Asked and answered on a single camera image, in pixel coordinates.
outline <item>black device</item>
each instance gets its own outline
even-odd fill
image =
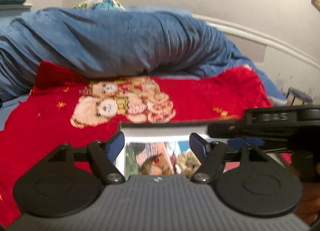
[[[316,181],[319,131],[320,106],[314,105],[250,109],[238,121],[208,122],[211,137],[253,136],[264,145],[229,148],[191,133],[201,162],[191,180],[132,175],[125,181],[113,164],[124,147],[122,132],[83,148],[62,144],[16,182],[22,215],[7,231],[320,230],[318,222],[309,227],[294,215],[300,180],[266,154],[294,152],[295,166]],[[89,162],[93,174],[75,161]],[[240,166],[223,173],[230,161]]]

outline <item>red object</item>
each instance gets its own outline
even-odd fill
[[[49,62],[41,63],[30,97],[11,113],[0,132],[2,225],[9,225],[20,215],[12,196],[15,181],[61,143],[83,147],[94,140],[107,140],[117,131],[120,121],[240,118],[247,108],[271,106],[257,74],[244,67],[201,80],[151,78],[140,81],[144,79],[89,87],[89,80],[82,75]],[[116,98],[124,89],[132,93]],[[137,98],[134,93],[142,91],[146,95]],[[109,98],[99,98],[99,93],[108,94]],[[77,114],[79,104],[84,101],[84,105],[93,102],[92,106],[97,109],[91,118],[86,116],[92,107]],[[105,113],[112,116],[102,118]],[[87,163],[76,165],[90,171]]]

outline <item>yellow star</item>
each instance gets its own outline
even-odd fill
[[[220,116],[221,117],[226,117],[228,115],[228,111],[222,111]]]
[[[65,105],[66,104],[63,102],[58,102],[57,107],[60,109],[60,108],[63,108]]]

